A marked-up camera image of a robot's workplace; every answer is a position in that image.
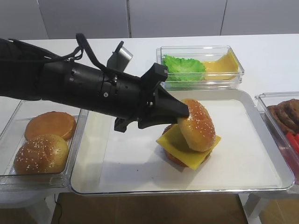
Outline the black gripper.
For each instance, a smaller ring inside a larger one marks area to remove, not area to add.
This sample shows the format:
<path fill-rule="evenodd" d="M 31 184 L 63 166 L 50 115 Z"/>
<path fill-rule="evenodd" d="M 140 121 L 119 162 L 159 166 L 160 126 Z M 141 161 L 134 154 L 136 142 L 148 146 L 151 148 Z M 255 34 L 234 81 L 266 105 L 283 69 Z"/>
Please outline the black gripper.
<path fill-rule="evenodd" d="M 189 117 L 188 106 L 160 86 L 167 77 L 167 67 L 157 63 L 141 77 L 113 69 L 103 73 L 103 113 L 116 117 L 115 131 L 125 132 L 134 121 L 138 122 L 139 129 L 145 129 L 176 124 L 178 118 Z"/>

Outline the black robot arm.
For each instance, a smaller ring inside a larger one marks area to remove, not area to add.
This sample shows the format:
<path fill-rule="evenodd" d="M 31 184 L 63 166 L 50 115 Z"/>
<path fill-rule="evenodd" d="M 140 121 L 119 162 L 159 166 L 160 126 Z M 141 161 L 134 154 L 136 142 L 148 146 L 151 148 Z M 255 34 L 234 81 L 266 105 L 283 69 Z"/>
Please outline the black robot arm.
<path fill-rule="evenodd" d="M 141 77 L 101 64 L 83 34 L 65 56 L 16 39 L 0 41 L 0 94 L 21 100 L 49 100 L 115 117 L 114 129 L 125 132 L 175 124 L 187 118 L 187 105 L 162 86 L 167 68 L 153 64 Z"/>

